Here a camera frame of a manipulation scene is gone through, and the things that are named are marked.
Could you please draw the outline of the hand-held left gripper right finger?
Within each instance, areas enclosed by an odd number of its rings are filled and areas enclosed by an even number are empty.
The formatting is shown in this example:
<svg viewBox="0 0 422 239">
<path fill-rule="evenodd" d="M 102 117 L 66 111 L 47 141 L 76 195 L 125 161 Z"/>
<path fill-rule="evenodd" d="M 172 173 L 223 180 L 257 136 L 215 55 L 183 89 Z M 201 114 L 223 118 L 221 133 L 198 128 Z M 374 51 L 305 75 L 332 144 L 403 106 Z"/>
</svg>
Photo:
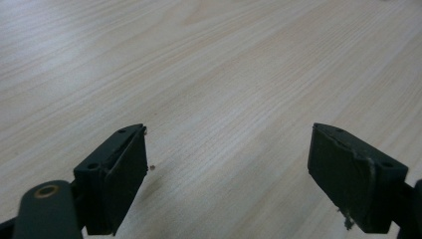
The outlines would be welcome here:
<svg viewBox="0 0 422 239">
<path fill-rule="evenodd" d="M 365 233 L 386 233 L 403 163 L 336 126 L 313 126 L 308 170 L 340 212 Z"/>
</svg>

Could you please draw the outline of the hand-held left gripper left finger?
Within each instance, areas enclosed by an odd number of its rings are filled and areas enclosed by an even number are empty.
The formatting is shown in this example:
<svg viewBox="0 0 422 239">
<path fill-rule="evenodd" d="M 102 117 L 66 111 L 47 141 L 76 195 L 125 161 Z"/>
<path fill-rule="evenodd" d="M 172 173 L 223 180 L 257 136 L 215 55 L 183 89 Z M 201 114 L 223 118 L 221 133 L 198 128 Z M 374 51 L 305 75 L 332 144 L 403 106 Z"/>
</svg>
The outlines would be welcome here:
<svg viewBox="0 0 422 239">
<path fill-rule="evenodd" d="M 114 235 L 147 174 L 146 127 L 134 124 L 107 138 L 74 168 L 79 223 L 90 235 Z"/>
</svg>

